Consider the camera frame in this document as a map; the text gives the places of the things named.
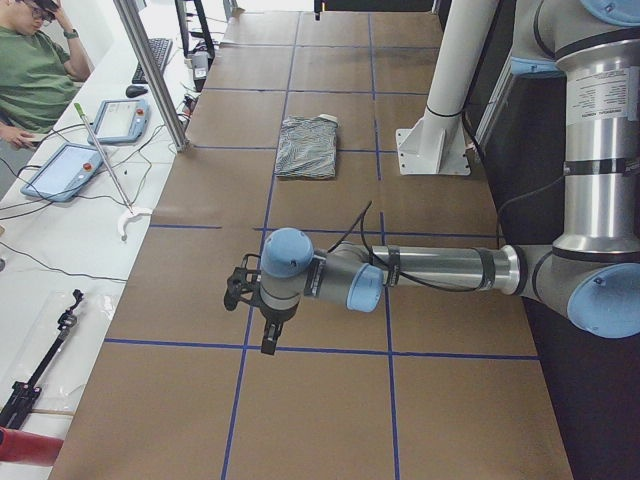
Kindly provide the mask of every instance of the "blue and white device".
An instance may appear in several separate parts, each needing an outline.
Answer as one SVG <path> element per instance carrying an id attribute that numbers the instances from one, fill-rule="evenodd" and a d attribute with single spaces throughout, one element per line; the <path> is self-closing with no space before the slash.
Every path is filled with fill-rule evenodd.
<path id="1" fill-rule="evenodd" d="M 147 128 L 149 103 L 138 100 L 103 100 L 93 122 L 93 131 L 100 143 L 116 145 L 134 143 Z M 87 139 L 93 144 L 91 136 Z"/>
<path id="2" fill-rule="evenodd" d="M 65 143 L 20 191 L 51 202 L 66 202 L 101 165 L 102 157 L 95 147 Z"/>

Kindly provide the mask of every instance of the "person's arm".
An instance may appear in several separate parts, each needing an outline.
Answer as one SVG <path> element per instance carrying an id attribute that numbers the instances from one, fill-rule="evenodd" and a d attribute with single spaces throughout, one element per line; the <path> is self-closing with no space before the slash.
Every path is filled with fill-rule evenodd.
<path id="1" fill-rule="evenodd" d="M 64 30 L 65 37 L 68 35 L 72 36 L 72 38 L 67 37 L 67 42 L 69 43 L 69 56 L 71 58 L 64 63 L 64 68 L 74 79 L 84 82 L 91 74 L 84 47 L 82 46 L 80 37 L 73 36 L 76 35 L 75 30 L 73 29 L 73 25 L 71 24 L 69 17 L 67 17 L 67 14 L 62 9 L 62 1 L 58 0 L 57 3 L 59 8 L 53 12 L 56 20 Z"/>
<path id="2" fill-rule="evenodd" d="M 33 136 L 32 133 L 26 130 L 0 122 L 0 138 L 16 148 L 33 148 L 33 144 L 30 141 Z"/>

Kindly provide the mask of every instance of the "keyboard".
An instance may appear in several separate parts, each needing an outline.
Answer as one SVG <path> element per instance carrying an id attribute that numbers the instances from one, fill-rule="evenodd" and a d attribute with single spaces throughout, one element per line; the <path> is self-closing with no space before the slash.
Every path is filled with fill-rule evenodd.
<path id="1" fill-rule="evenodd" d="M 171 53 L 172 40 L 169 38 L 150 38 L 149 47 L 151 47 L 151 53 L 156 59 L 156 64 L 160 69 L 160 73 L 164 73 L 164 68 L 167 66 L 169 60 L 169 54 Z M 138 63 L 136 71 L 133 74 L 131 83 L 148 83 L 142 71 L 142 65 Z"/>

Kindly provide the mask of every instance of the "green shirt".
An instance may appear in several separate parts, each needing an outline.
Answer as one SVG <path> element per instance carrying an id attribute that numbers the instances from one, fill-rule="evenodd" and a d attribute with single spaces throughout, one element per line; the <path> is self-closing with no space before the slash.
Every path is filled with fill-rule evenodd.
<path id="1" fill-rule="evenodd" d="M 14 125 L 45 133 L 58 121 L 78 91 L 64 69 L 69 58 L 45 33 L 0 27 L 0 110 Z"/>

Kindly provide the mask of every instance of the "printed label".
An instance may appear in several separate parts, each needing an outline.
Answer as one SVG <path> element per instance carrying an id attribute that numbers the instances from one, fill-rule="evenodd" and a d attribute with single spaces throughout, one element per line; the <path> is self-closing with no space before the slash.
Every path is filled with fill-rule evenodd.
<path id="1" fill-rule="evenodd" d="M 567 125 L 620 117 L 638 120 L 638 67 L 567 82 Z"/>

